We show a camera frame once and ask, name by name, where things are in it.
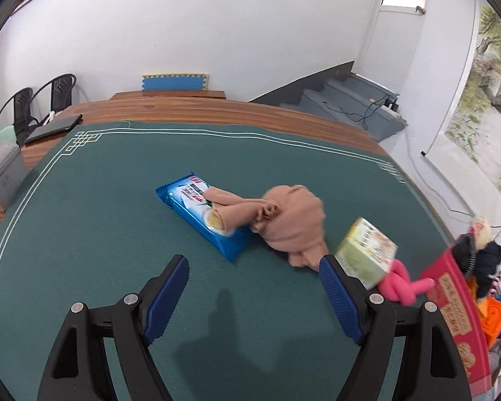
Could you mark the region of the dark navy knit sock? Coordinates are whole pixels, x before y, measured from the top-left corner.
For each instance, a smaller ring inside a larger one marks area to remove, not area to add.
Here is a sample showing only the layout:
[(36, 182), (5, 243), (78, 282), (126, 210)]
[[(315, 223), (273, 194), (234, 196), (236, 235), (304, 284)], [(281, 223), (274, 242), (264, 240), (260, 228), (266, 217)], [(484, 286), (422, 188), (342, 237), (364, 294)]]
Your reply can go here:
[(460, 235), (451, 248), (453, 259), (466, 280), (474, 278), (477, 283), (476, 299), (489, 294), (501, 265), (501, 246), (490, 241), (481, 250), (475, 249), (471, 234)]

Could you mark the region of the red storage box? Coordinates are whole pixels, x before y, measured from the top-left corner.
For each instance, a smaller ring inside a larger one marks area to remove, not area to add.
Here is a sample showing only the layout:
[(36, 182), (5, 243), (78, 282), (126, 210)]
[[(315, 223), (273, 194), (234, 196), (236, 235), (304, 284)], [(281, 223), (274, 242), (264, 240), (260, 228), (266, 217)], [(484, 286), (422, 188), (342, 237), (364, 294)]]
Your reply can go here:
[(469, 235), (461, 235), (420, 274), (435, 286), (425, 296), (440, 309), (457, 346), (473, 397), (491, 387), (491, 365), (481, 319), (464, 273), (475, 249)]

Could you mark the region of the green white medicine box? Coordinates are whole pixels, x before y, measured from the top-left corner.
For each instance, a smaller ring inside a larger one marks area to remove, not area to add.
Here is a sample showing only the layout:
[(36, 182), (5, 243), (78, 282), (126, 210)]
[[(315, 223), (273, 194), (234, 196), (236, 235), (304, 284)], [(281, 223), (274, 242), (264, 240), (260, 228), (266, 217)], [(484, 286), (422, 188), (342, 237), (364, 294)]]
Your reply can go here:
[(363, 217), (359, 217), (334, 251), (344, 272), (374, 288), (391, 270), (397, 245)]

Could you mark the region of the black tablet device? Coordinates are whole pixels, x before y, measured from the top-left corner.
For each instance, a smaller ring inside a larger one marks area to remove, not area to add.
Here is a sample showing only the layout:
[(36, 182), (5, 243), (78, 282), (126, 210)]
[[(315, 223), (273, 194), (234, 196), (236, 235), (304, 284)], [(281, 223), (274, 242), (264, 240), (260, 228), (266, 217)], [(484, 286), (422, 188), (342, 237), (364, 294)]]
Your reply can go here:
[(29, 145), (42, 139), (48, 139), (52, 136), (70, 132), (83, 120), (82, 114), (69, 116), (66, 118), (54, 119), (47, 125), (37, 127), (26, 138), (25, 144)]

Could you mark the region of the green table mat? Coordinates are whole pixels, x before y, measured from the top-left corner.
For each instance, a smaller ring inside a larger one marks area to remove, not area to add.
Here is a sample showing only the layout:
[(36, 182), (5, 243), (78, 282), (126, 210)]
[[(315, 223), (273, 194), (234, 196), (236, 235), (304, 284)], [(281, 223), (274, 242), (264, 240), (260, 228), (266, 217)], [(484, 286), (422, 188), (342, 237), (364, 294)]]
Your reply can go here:
[(151, 346), (176, 400), (333, 400), (356, 358), (318, 276), (259, 238), (235, 262), (155, 194), (189, 173), (244, 197), (305, 185), (330, 248), (365, 218), (419, 275), (451, 235), (386, 157), (251, 127), (114, 122), (38, 163), (0, 226), (0, 377), (33, 400), (70, 306), (116, 303), (175, 254), (190, 278)]

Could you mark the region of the blue snack packet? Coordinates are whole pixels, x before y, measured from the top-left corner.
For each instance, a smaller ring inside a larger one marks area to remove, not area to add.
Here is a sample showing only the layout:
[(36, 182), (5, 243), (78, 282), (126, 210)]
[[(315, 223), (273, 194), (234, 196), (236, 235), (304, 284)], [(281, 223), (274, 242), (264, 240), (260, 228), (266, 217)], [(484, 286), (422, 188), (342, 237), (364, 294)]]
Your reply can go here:
[(203, 196), (209, 187), (194, 173), (189, 173), (158, 186), (155, 194), (214, 245), (225, 259), (234, 263), (251, 242), (252, 232), (248, 226), (232, 229), (221, 227), (221, 221), (212, 216), (211, 203)]

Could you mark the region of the blue foam mat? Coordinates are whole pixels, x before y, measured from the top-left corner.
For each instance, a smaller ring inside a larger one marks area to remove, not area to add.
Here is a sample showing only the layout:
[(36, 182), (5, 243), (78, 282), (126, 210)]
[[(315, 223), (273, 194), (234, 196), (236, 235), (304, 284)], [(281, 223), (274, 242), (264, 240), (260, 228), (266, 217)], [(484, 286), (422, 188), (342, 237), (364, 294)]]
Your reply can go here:
[(208, 88), (208, 82), (208, 74), (150, 74), (143, 76), (142, 90), (203, 91)]

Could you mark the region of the pink knotted foam tube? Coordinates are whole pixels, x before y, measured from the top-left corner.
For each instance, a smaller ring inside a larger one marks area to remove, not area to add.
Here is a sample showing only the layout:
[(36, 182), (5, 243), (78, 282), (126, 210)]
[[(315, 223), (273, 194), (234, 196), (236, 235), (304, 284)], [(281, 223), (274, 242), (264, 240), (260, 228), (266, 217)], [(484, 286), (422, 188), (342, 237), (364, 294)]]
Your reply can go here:
[(377, 285), (378, 292), (387, 300), (404, 306), (414, 304), (418, 295), (427, 293), (433, 287), (435, 281), (432, 278), (412, 281), (404, 264), (397, 259), (393, 261), (390, 272)]

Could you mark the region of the orange toy block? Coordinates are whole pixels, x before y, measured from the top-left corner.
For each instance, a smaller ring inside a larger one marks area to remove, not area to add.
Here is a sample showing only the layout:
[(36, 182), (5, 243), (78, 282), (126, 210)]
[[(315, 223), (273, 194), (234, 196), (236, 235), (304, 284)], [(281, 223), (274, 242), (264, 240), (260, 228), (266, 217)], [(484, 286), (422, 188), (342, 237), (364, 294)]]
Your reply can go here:
[(469, 279), (467, 284), (481, 321), (487, 348), (491, 349), (495, 342), (501, 339), (501, 279), (494, 278), (488, 292), (483, 296), (478, 296), (481, 288), (475, 278)]

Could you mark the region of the tan beige sock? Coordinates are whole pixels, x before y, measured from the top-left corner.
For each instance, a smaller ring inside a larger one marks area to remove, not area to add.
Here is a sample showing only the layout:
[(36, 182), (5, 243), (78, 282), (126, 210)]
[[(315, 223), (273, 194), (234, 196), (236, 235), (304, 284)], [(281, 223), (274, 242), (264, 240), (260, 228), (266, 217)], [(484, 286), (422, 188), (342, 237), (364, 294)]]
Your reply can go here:
[(223, 232), (241, 226), (288, 256), (291, 266), (318, 270), (328, 254), (324, 206), (304, 185), (277, 185), (260, 198), (244, 198), (210, 186), (203, 197), (211, 206), (207, 224)]

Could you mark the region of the hanging scroll painting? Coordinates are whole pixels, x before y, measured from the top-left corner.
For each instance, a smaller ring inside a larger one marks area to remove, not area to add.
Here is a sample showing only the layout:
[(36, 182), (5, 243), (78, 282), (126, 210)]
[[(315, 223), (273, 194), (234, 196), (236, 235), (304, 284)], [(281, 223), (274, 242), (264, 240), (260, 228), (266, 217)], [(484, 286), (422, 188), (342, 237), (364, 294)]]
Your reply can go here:
[(501, 18), (476, 0), (463, 78), (426, 157), (478, 216), (501, 231)]

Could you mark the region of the cream yellow rolled sock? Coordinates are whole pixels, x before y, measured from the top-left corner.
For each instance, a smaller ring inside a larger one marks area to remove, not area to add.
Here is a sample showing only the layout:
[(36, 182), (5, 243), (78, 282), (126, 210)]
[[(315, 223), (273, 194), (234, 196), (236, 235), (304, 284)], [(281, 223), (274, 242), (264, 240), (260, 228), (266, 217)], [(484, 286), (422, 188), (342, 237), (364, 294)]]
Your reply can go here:
[(472, 236), (476, 252), (484, 249), (491, 241), (490, 223), (483, 216), (475, 217), (470, 224), (469, 234)]

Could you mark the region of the grey tin box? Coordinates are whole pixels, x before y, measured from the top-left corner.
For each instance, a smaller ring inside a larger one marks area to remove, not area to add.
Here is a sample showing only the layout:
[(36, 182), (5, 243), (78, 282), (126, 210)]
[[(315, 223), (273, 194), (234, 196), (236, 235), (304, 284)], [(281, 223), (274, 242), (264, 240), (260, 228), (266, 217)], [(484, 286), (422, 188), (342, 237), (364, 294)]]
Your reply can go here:
[(0, 207), (5, 212), (11, 205), (29, 169), (16, 143), (0, 144)]

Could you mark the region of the white power strip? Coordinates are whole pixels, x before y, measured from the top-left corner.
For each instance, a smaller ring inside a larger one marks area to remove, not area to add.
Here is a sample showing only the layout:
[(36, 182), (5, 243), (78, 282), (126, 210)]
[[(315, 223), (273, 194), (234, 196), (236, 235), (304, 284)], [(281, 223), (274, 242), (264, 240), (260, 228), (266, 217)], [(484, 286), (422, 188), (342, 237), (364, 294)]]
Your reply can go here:
[(384, 105), (381, 106), (381, 109), (388, 112), (388, 113), (396, 113), (398, 114), (399, 111), (399, 104), (396, 102), (390, 102), (390, 103), (385, 103)]

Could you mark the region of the mint green plastic chair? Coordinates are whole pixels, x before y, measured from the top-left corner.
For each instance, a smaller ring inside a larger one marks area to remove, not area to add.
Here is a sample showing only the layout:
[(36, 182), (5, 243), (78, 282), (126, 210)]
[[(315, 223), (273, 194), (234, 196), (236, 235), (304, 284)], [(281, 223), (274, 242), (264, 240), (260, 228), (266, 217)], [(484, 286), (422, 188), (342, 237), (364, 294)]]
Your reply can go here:
[(9, 125), (0, 130), (0, 145), (3, 143), (17, 143), (17, 135), (13, 125)]

